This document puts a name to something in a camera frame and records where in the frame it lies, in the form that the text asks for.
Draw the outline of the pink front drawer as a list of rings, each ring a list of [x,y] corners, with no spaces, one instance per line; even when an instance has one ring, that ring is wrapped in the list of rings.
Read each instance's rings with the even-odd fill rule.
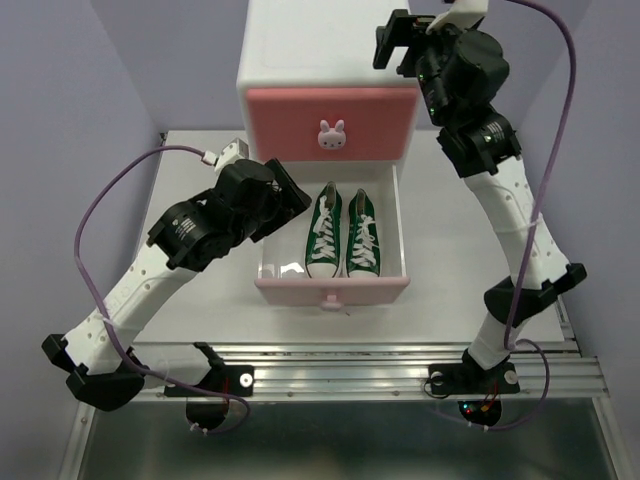
[[[253,88],[247,130],[262,160],[394,161],[416,105],[414,87]]]

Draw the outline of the green sneaker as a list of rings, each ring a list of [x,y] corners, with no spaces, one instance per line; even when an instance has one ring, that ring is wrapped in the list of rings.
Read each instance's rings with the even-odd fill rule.
[[[349,278],[379,277],[381,252],[375,207],[364,189],[358,189],[348,206],[349,231],[345,257]]]
[[[342,198],[328,182],[314,204],[305,247],[305,269],[312,279],[336,278],[341,269]]]

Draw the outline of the light pink drawer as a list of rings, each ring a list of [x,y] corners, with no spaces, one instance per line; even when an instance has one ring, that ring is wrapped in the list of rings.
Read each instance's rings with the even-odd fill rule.
[[[313,211],[307,210],[262,242],[256,287],[271,305],[317,306],[327,291],[337,291],[345,306],[385,305],[409,285],[398,198],[398,171],[393,162],[295,162],[287,170],[315,200],[330,181],[343,199],[342,242],[347,241],[348,204],[358,189],[372,200],[381,246],[381,275],[374,278],[312,279],[304,269],[305,246]]]

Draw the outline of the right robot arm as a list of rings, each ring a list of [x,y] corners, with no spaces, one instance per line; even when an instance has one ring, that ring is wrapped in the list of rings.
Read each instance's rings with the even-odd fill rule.
[[[511,342],[526,322],[587,277],[553,239],[516,132],[491,104],[510,66],[499,42],[479,28],[487,12],[485,1],[454,1],[438,16],[396,9],[376,29],[374,68],[406,48],[396,72],[417,80],[437,141],[483,208],[510,271],[485,292],[487,315],[461,361],[436,367],[437,394],[446,387],[471,393],[503,379]]]

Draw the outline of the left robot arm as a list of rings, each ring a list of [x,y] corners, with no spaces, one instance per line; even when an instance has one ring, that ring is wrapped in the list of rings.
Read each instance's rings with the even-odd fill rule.
[[[310,197],[277,159],[239,159],[224,166],[213,187],[171,206],[152,226],[132,265],[96,308],[65,334],[42,344],[67,372],[73,396],[113,411],[160,383],[198,396],[238,398],[239,381],[205,343],[185,362],[143,363],[132,344],[164,304],[215,260],[245,240],[258,242],[310,206]]]

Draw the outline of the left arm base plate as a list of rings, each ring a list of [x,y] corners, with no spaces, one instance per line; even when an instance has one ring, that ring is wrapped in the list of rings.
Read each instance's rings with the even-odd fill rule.
[[[255,369],[252,365],[227,365],[209,370],[196,388],[218,393],[250,397],[253,395]]]

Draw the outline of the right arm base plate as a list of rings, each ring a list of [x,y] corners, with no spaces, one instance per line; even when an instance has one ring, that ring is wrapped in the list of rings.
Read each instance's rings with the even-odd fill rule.
[[[462,362],[433,364],[429,367],[427,384],[436,396],[520,392],[515,366],[510,362],[503,362],[490,370]]]

